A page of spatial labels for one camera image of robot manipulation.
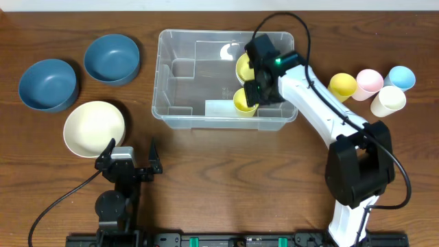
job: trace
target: yellow cup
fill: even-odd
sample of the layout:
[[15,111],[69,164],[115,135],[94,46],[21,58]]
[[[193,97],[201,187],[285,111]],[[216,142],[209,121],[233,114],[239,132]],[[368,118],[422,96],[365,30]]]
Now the yellow cup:
[[247,53],[242,54],[236,62],[236,77],[242,86],[245,81],[254,80],[254,70],[250,68],[249,62]]
[[347,73],[338,73],[331,78],[328,89],[340,102],[344,102],[357,90],[357,81]]
[[236,113],[240,117],[253,117],[256,109],[258,109],[259,106],[259,104],[255,104],[252,107],[248,107],[244,88],[236,91],[235,95],[233,96],[233,104],[235,105]]

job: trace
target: white cup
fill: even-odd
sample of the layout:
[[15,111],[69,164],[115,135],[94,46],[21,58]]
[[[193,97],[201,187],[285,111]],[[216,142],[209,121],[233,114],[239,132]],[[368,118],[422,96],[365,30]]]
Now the white cup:
[[383,77],[373,69],[364,69],[357,75],[357,90],[352,98],[363,101],[383,88]]
[[397,86],[385,86],[373,99],[370,110],[377,117],[388,116],[404,108],[407,99]]
[[403,92],[411,89],[416,83],[413,71],[404,66],[393,67],[385,77],[384,86],[397,86]]

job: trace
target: green connector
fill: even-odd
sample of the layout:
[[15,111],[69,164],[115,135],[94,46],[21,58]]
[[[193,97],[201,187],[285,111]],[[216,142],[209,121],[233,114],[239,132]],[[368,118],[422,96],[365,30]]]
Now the green connector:
[[279,247],[288,247],[288,238],[280,237],[279,238]]
[[189,247],[198,247],[198,238],[197,237],[191,237],[189,239]]

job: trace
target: light blue cup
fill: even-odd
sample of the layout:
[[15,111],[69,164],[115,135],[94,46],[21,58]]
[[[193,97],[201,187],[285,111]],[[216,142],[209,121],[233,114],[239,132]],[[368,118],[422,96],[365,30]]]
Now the light blue cup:
[[127,36],[105,35],[88,47],[84,66],[95,80],[111,86],[122,86],[131,82],[139,73],[139,48]]
[[19,84],[21,101],[34,110],[57,113],[78,98],[79,86],[72,67],[59,59],[47,59],[32,65]]
[[416,83],[416,77],[409,68],[404,66],[393,67],[384,80],[384,86],[397,86],[403,92],[411,89]]

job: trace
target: bowl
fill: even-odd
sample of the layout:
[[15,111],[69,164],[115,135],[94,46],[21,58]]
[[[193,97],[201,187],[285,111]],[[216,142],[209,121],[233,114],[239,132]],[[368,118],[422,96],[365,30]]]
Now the bowl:
[[139,48],[127,36],[105,35],[88,47],[84,66],[95,80],[111,86],[122,86],[131,82],[139,73]]
[[64,142],[72,153],[84,158],[96,158],[112,138],[121,145],[125,137],[125,121],[112,104],[101,101],[78,106],[67,117]]
[[75,103],[78,94],[75,71],[59,59],[37,62],[20,79],[21,101],[34,110],[60,112]]

